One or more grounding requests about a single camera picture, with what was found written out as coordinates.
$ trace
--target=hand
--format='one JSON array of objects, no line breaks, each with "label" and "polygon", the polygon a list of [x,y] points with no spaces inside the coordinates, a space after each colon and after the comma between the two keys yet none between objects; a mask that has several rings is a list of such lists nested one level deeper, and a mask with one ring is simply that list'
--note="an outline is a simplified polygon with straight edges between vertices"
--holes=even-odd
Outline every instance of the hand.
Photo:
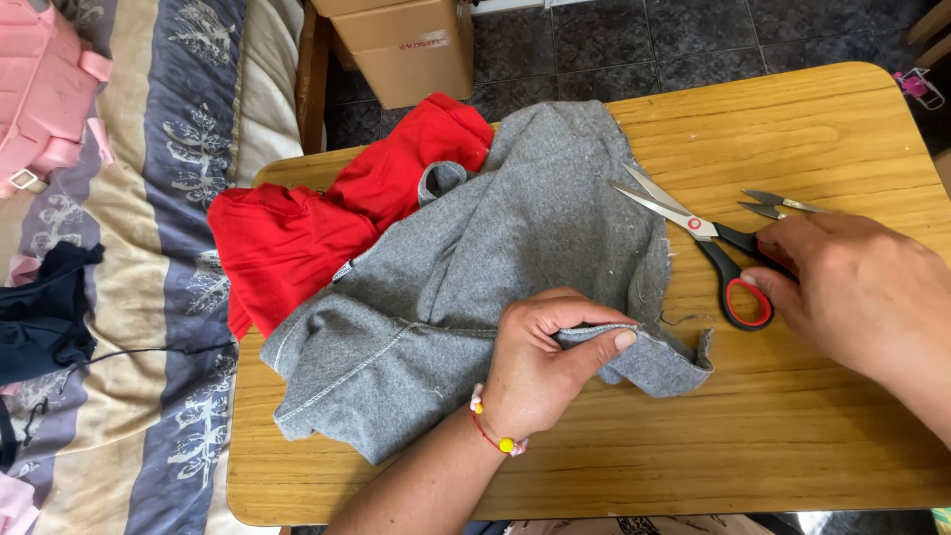
[{"label": "hand", "polygon": [[752,267],[744,279],[827,356],[888,386],[946,361],[951,270],[921,243],[866,217],[787,217],[756,234],[799,285]]},{"label": "hand", "polygon": [[614,328],[567,351],[552,339],[560,328],[581,323],[637,325],[568,287],[502,309],[478,416],[490,438],[521,440],[550,429],[585,382],[637,339],[631,329]]}]

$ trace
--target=wooden table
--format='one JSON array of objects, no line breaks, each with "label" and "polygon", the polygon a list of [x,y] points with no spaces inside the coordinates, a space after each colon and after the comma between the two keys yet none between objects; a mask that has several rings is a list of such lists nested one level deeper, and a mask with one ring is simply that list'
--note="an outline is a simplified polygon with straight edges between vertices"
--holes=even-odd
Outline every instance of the wooden table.
[{"label": "wooden table", "polygon": [[[848,63],[608,104],[650,176],[684,206],[741,230],[753,188],[875,217],[951,259],[951,203],[894,82]],[[276,162],[256,183],[325,188],[360,149]],[[665,317],[689,343],[713,323],[716,371],[652,399],[592,379],[527,455],[505,461],[477,519],[951,505],[951,454],[878,386],[803,347],[782,321],[730,327],[716,274],[668,225]],[[254,525],[324,524],[380,470],[315,435],[287,442],[272,414],[282,379],[241,343],[228,502]]]}]

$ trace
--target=fingernail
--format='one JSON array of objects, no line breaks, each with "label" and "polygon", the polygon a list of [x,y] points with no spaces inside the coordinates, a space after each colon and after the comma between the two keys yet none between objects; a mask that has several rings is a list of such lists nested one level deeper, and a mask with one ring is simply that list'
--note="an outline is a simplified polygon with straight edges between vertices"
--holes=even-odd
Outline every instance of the fingernail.
[{"label": "fingernail", "polygon": [[634,342],[637,342],[637,334],[630,329],[625,329],[624,332],[614,337],[614,346],[617,347],[618,351],[627,349]]}]

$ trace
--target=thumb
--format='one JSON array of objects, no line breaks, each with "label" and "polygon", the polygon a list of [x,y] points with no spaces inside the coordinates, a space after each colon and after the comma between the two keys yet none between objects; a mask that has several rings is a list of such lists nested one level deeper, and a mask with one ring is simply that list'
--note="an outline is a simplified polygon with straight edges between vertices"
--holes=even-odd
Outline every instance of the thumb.
[{"label": "thumb", "polygon": [[793,330],[805,323],[803,300],[798,284],[768,267],[744,269],[740,278],[759,288]]},{"label": "thumb", "polygon": [[578,385],[581,386],[591,379],[598,369],[636,340],[637,334],[633,330],[613,328],[566,350],[560,359],[571,368]]}]

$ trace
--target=bracelet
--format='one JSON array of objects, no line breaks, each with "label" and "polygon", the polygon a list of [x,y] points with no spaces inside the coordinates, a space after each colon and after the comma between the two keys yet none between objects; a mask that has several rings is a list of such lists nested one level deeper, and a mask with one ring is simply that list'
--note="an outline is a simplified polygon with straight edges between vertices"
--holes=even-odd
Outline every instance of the bracelet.
[{"label": "bracelet", "polygon": [[476,419],[476,415],[482,414],[482,410],[483,410],[482,398],[479,397],[479,394],[481,393],[482,393],[482,384],[476,383],[475,388],[473,388],[472,400],[470,400],[469,402],[469,409],[472,411],[470,412],[470,414],[472,414],[473,424],[475,424],[475,428],[478,429],[478,432],[482,434],[485,440],[489,441],[489,444],[491,444],[492,447],[498,449],[502,453],[508,453],[509,455],[513,457],[516,455],[521,455],[522,453],[525,453],[525,450],[528,449],[528,446],[529,446],[528,438],[524,438],[516,442],[508,437],[505,437],[499,440],[498,444],[496,444],[495,442],[493,442],[491,438],[489,438],[489,435],[485,434],[485,431],[482,430],[482,426],[478,424],[478,420]]}]

